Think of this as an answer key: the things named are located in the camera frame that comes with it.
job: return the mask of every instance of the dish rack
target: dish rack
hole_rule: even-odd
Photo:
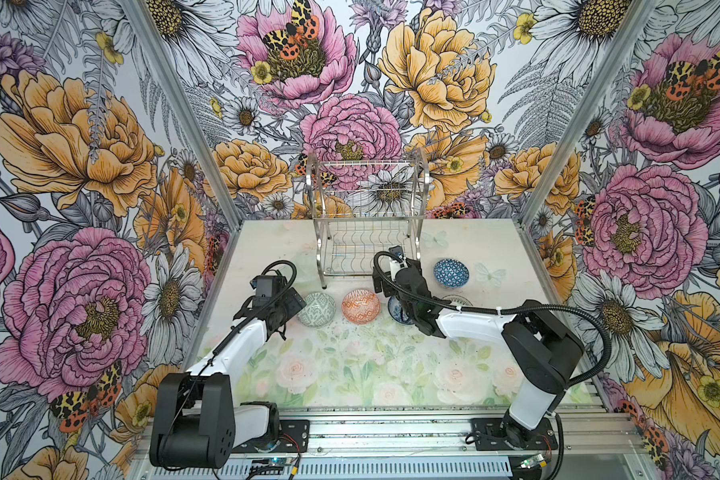
[[[401,245],[407,257],[421,259],[419,239],[430,184],[423,148],[405,152],[400,158],[381,160],[319,161],[312,152],[306,163],[307,172],[313,172],[306,175],[306,190],[317,236],[317,270],[323,289],[328,286],[327,276],[370,276],[373,256],[392,246]],[[330,174],[331,168],[344,167],[388,170],[394,175],[394,181],[383,188],[359,187],[358,190],[343,190],[340,183],[324,186],[323,182],[316,181],[322,178],[323,172]],[[396,175],[401,170],[406,174]],[[361,191],[365,191],[370,204],[355,204],[352,212],[348,212],[347,207],[341,211],[330,208],[325,206],[328,202],[323,201],[332,197],[344,200]]]

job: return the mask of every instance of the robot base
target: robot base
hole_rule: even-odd
[[[548,418],[542,418],[538,427],[533,431],[523,446],[512,446],[507,442],[507,436],[501,428],[502,417],[472,418],[472,433],[474,446],[478,452],[504,451],[504,450],[557,450],[557,439],[552,424]]]
[[[309,420],[285,420],[280,423],[280,429],[282,433],[293,438],[298,442],[298,449],[295,445],[287,440],[280,440],[277,445],[268,452],[256,448],[253,443],[256,440],[253,438],[248,442],[245,442],[237,447],[234,447],[231,451],[231,455],[236,453],[296,453],[298,450],[301,453],[307,451],[309,446]]]

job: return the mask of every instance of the stainless steel wire rack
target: stainless steel wire rack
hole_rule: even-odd
[[[310,153],[306,167],[312,172],[306,176],[306,190],[322,288],[327,276],[370,276],[373,256],[391,246],[401,245],[406,256],[421,259],[419,238],[430,184],[423,149],[378,160],[319,161]],[[357,189],[322,181],[347,169],[366,175]]]

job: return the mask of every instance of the floral tablecloth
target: floral tablecloth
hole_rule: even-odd
[[[511,220],[426,220],[422,267],[436,296],[460,295],[475,305],[517,306],[528,298],[545,301],[531,263]],[[509,404],[523,380],[506,346],[470,339],[443,340],[397,323],[387,301],[373,322],[355,325],[341,313],[344,295],[373,290],[370,277],[328,279],[319,284],[312,222],[249,221],[242,228],[230,268],[198,351],[213,348],[231,327],[231,318],[251,294],[249,281],[274,260],[298,268],[294,287],[302,296],[330,294],[334,321],[321,328],[288,322],[286,338],[273,336],[248,361],[234,390],[236,402],[267,400],[280,407],[474,406]],[[432,274],[443,258],[467,265],[469,282],[445,289]],[[584,386],[564,402],[589,403]]]

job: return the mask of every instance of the wall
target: wall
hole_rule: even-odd
[[[425,146],[428,216],[506,218],[547,167],[630,0],[306,0],[317,37],[287,60],[277,45],[287,44],[289,0],[185,3],[151,5],[242,216],[307,218],[309,150],[368,160]],[[190,19],[211,33],[194,38],[182,29]],[[212,33],[222,29],[231,43]],[[556,186],[558,213],[579,194],[580,163],[572,156]],[[344,190],[337,211],[368,207],[360,187],[393,208],[384,193],[406,175],[376,170],[325,172],[326,186]]]
[[[229,239],[123,38],[112,0],[0,0],[0,478],[128,474]]]
[[[680,64],[720,51],[720,0],[662,2],[647,28],[581,132],[574,203],[550,196],[529,228],[562,299],[608,329],[603,385],[661,475],[720,479],[720,70],[683,84]]]

